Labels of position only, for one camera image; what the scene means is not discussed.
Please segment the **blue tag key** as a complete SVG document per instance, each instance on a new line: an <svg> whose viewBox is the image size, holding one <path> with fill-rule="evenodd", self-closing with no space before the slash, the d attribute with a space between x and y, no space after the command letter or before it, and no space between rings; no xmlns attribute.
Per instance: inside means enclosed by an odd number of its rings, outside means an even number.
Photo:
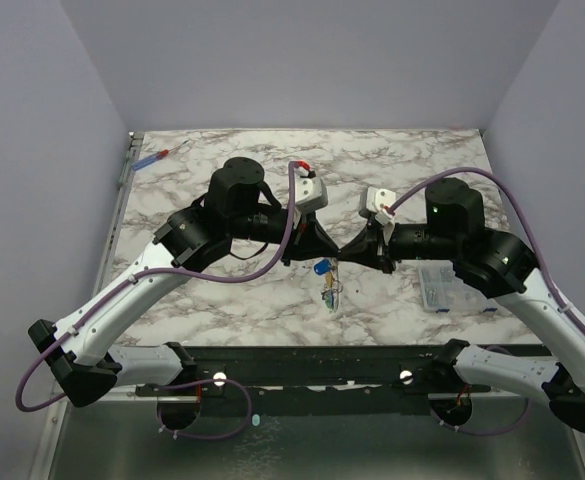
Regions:
<svg viewBox="0 0 585 480"><path fill-rule="evenodd" d="M336 268L336 263L331 258L323 258L313 266L313 271L316 275L325 276L328 275Z"/></svg>

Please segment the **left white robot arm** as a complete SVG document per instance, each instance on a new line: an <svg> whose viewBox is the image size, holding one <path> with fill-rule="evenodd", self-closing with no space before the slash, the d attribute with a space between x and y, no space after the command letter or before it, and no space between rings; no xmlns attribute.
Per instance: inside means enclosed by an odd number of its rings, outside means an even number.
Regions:
<svg viewBox="0 0 585 480"><path fill-rule="evenodd" d="M56 321L28 330L63 394L88 406L115 387L152 385L178 395L196 377L194 360L177 342L122 347L118 338L153 305L192 279L210 281L206 268L228 256L236 239L277 246L260 270L224 283L262 276L277 261L333 257L338 248L318 224L328 203L324 182L304 162L288 166L288 203L281 205L263 167L245 157L228 159L207 192L168 217L136 260L93 299Z"/></svg>

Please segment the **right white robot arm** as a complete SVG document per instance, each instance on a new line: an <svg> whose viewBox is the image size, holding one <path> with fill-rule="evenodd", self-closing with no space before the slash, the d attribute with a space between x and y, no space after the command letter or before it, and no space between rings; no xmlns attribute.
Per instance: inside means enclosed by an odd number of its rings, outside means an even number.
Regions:
<svg viewBox="0 0 585 480"><path fill-rule="evenodd" d="M386 189L361 194L366 225L339 260L385 273L403 260L448 260L457 278L515 315L552 354L526 359L453 339L421 370L421 380L444 391L484 385L515 393L585 433L585 317L549 280L540 254L517 236L487 227L481 193L460 179L426 187L423 224L399 224L396 201Z"/></svg>

